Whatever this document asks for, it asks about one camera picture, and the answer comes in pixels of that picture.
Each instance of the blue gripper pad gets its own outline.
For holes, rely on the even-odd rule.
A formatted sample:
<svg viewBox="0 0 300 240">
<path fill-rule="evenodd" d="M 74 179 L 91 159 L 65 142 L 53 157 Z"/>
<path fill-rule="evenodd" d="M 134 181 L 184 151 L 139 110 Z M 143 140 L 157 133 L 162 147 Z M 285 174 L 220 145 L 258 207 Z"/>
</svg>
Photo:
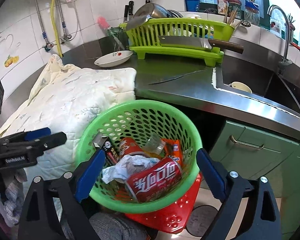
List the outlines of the blue gripper pad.
<svg viewBox="0 0 300 240">
<path fill-rule="evenodd" d="M 105 165 L 105 162 L 105 152 L 103 150 L 98 150 L 93 154 L 90 160 L 80 163 L 77 167 L 77 169 L 84 168 L 82 175 L 76 179 L 75 199 L 79 203 L 89 196 L 94 183 Z"/>
<path fill-rule="evenodd" d="M 225 184 L 226 178 L 223 177 L 227 174 L 226 169 L 221 163 L 213 161 L 203 148 L 197 151 L 196 158 L 197 165 L 214 198 L 223 202 L 227 197 Z"/>
<path fill-rule="evenodd" d="M 51 130 L 48 127 L 35 130 L 35 131 L 29 131 L 24 137 L 25 141 L 32 141 L 38 138 L 41 138 L 43 136 L 48 136 L 51 134 Z"/>
</svg>

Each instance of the crumpled tissue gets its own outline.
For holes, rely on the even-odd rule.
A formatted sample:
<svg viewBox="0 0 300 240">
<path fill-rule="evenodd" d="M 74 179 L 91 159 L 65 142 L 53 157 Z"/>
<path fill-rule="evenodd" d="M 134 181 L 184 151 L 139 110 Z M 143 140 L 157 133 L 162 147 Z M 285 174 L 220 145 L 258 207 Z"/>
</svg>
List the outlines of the crumpled tissue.
<svg viewBox="0 0 300 240">
<path fill-rule="evenodd" d="M 125 155 L 116 165 L 102 170 L 102 180 L 106 184 L 112 180 L 124 183 L 132 174 L 149 169 L 159 161 L 158 158 L 147 158 L 141 155 Z"/>
</svg>

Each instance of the sink faucet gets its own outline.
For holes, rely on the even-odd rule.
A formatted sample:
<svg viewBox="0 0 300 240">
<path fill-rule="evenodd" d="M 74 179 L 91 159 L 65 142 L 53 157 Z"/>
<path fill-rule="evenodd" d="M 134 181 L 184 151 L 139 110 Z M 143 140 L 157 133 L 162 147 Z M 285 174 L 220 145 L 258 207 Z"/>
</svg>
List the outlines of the sink faucet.
<svg viewBox="0 0 300 240">
<path fill-rule="evenodd" d="M 293 64 L 291 60 L 287 59 L 288 56 L 288 49 L 289 49 L 289 38 L 290 38 L 290 23 L 289 19 L 286 16 L 285 12 L 277 5 L 271 5 L 268 9 L 268 15 L 271 16 L 272 12 L 274 9 L 278 9 L 282 14 L 285 19 L 285 26 L 286 26 L 286 31 L 285 31 L 285 46 L 284 46 L 284 54 L 283 54 L 283 61 L 279 62 L 279 75 L 283 76 L 284 70 L 288 65 Z"/>
</svg>

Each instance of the blanket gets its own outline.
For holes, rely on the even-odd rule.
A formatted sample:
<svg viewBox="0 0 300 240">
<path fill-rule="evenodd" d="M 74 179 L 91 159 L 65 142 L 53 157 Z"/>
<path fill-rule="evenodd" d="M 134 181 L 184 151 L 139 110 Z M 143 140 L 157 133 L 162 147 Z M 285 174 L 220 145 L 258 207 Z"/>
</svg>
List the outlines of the blanket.
<svg viewBox="0 0 300 240">
<path fill-rule="evenodd" d="M 64 132 L 64 145 L 45 151 L 36 166 L 25 168 L 27 193 L 34 177 L 59 178 L 74 171 L 77 144 L 89 123 L 108 108 L 134 100 L 136 70 L 81 69 L 73 64 L 63 65 L 52 55 L 26 100 L 0 128 L 0 135 L 49 127 L 52 133 Z M 59 218 L 61 206 L 57 207 Z"/>
</svg>

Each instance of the knife handle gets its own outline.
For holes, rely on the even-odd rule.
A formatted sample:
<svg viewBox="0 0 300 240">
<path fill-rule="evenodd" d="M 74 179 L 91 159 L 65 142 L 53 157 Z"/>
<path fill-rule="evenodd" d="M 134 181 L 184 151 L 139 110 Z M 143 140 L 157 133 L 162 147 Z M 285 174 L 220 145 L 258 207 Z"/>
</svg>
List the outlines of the knife handle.
<svg viewBox="0 0 300 240">
<path fill-rule="evenodd" d="M 221 41 L 221 40 L 215 40 L 215 39 L 208 39 L 209 44 L 211 47 L 218 47 L 220 49 L 228 49 L 237 53 L 242 54 L 244 47 L 232 42 L 227 42 L 227 41 Z"/>
<path fill-rule="evenodd" d="M 124 7 L 124 15 L 123 15 L 125 20 L 127 20 L 127 18 L 128 18 L 128 11 L 129 11 L 129 5 L 126 4 Z"/>
<path fill-rule="evenodd" d="M 134 1 L 129 1 L 129 9 L 128 9 L 129 16 L 133 15 L 133 5 L 134 5 Z"/>
</svg>

